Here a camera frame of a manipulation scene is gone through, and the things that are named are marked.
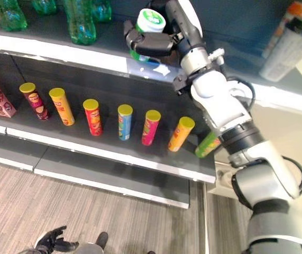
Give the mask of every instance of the plastic bottle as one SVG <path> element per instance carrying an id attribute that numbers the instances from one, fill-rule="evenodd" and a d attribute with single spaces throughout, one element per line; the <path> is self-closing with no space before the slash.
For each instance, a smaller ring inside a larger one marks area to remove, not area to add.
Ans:
<path id="1" fill-rule="evenodd" d="M 136 22 L 136 29 L 139 32 L 161 33 L 165 25 L 166 21 L 160 13 L 152 9 L 142 9 Z M 147 62 L 150 59 L 150 57 L 140 55 L 134 50 L 130 50 L 130 55 L 141 62 Z"/>
<path id="2" fill-rule="evenodd" d="M 109 0 L 92 0 L 94 22 L 109 22 L 112 19 L 112 8 Z"/>
<path id="3" fill-rule="evenodd" d="M 259 74 L 267 80 L 280 81 L 300 60 L 302 60 L 302 20 L 295 17 L 286 24 L 280 40 Z"/>
<path id="4" fill-rule="evenodd" d="M 295 1 L 287 9 L 285 15 L 282 17 L 279 26 L 276 28 L 271 40 L 266 46 L 265 50 L 262 53 L 262 57 L 268 58 L 269 54 L 272 52 L 274 46 L 278 43 L 280 37 L 282 36 L 285 26 L 290 22 L 294 17 L 302 18 L 302 3 Z"/>
<path id="5" fill-rule="evenodd" d="M 51 15 L 57 12 L 54 0 L 32 0 L 35 11 L 40 15 Z"/>
<path id="6" fill-rule="evenodd" d="M 68 31 L 75 44 L 90 45 L 96 40 L 90 0 L 63 0 Z"/>
<path id="7" fill-rule="evenodd" d="M 6 31 L 18 31 L 28 26 L 17 0 L 0 0 L 0 25 Z"/>

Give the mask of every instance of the store shelf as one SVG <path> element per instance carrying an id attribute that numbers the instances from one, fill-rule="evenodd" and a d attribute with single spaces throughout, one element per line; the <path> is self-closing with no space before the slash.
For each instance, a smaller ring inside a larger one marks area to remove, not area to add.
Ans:
<path id="1" fill-rule="evenodd" d="M 0 163 L 32 171 L 47 146 L 0 135 Z"/>
<path id="2" fill-rule="evenodd" d="M 189 207 L 189 181 L 144 168 L 48 148 L 34 173 L 123 195 Z"/>
<path id="3" fill-rule="evenodd" d="M 0 28 L 0 53 L 166 83 L 171 83 L 182 72 L 177 64 L 140 63 L 131 59 L 120 21 L 96 24 L 97 41 L 91 46 L 80 46 L 70 41 L 67 19 L 62 11 L 57 15 L 41 17 L 30 4 L 23 4 L 22 8 L 29 27 L 20 32 L 6 32 Z M 219 40 L 210 34 L 205 38 L 209 51 L 219 47 L 225 49 L 229 75 L 240 76 L 254 84 L 258 103 L 302 111 L 302 75 L 297 69 L 280 82 L 265 80 L 258 75 L 264 62 L 258 50 Z M 230 89 L 239 87 L 236 83 L 229 86 Z"/>
<path id="4" fill-rule="evenodd" d="M 72 126 L 62 124 L 54 112 L 48 121 L 39 121 L 32 109 L 23 104 L 16 114 L 8 119 L 0 117 L 0 126 L 6 126 L 8 135 L 27 139 L 57 148 L 95 155 L 129 165 L 149 168 L 192 180 L 213 183 L 215 181 L 214 155 L 199 159 L 194 154 L 198 143 L 195 135 L 178 152 L 170 152 L 167 144 L 171 132 L 158 129 L 154 143 L 146 147 L 141 144 L 143 124 L 135 122 L 131 137 L 121 141 L 117 135 L 117 119 L 103 118 L 104 133 L 100 137 L 90 135 L 83 112 L 76 117 Z"/>

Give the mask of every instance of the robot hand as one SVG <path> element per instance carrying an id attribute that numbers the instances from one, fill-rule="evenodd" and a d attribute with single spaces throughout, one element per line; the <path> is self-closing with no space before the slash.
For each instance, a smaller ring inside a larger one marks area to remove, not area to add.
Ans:
<path id="1" fill-rule="evenodd" d="M 61 252 L 74 251 L 79 246 L 78 242 L 66 242 L 63 237 L 57 238 L 62 235 L 64 229 L 66 229 L 66 226 L 47 232 L 37 240 L 34 248 L 44 254 L 50 254 L 54 250 Z"/>
<path id="2" fill-rule="evenodd" d="M 232 177 L 239 201 L 253 210 L 245 253 L 302 253 L 302 216 L 289 205 L 302 193 L 302 184 L 255 126 L 248 113 L 251 106 L 245 108 L 230 94 L 226 85 L 230 78 L 221 68 L 224 51 L 207 53 L 189 0 L 152 0 L 147 7 L 164 16 L 164 33 L 140 33 L 127 21 L 126 44 L 150 57 L 178 53 L 185 75 L 173 81 L 175 91 L 188 90 L 203 111 L 208 127 L 230 154 L 231 165 L 239 169 Z"/>

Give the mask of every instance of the black cable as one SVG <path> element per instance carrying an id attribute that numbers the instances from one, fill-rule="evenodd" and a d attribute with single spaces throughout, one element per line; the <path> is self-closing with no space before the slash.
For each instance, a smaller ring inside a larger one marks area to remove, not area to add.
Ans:
<path id="1" fill-rule="evenodd" d="M 299 190 L 300 190 L 300 195 L 302 194 L 302 165 L 297 162 L 296 160 L 293 160 L 289 157 L 286 157 L 286 156 L 282 156 L 284 160 L 288 160 L 290 162 L 292 162 L 295 166 L 297 166 L 301 172 L 301 182 L 300 182 L 300 185 L 299 185 Z"/>
<path id="2" fill-rule="evenodd" d="M 250 104 L 247 107 L 247 111 L 250 112 L 250 110 L 252 109 L 252 107 L 255 103 L 255 99 L 256 99 L 255 90 L 254 90 L 253 85 L 251 83 L 249 83 L 243 79 L 240 79 L 238 77 L 235 77 L 235 76 L 227 77 L 227 81 L 237 81 L 238 83 L 243 83 L 245 86 L 247 86 L 251 90 L 252 98 L 251 98 Z"/>

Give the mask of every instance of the red chip can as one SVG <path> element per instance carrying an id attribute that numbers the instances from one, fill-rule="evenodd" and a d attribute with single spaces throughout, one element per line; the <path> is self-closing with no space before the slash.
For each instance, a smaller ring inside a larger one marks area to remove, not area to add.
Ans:
<path id="1" fill-rule="evenodd" d="M 47 120 L 50 117 L 47 108 L 35 89 L 34 83 L 24 83 L 19 87 L 19 90 L 24 94 L 40 120 Z"/>
<path id="2" fill-rule="evenodd" d="M 102 123 L 99 114 L 99 102 L 95 99 L 87 99 L 83 102 L 89 131 L 93 136 L 100 136 L 103 133 Z"/>

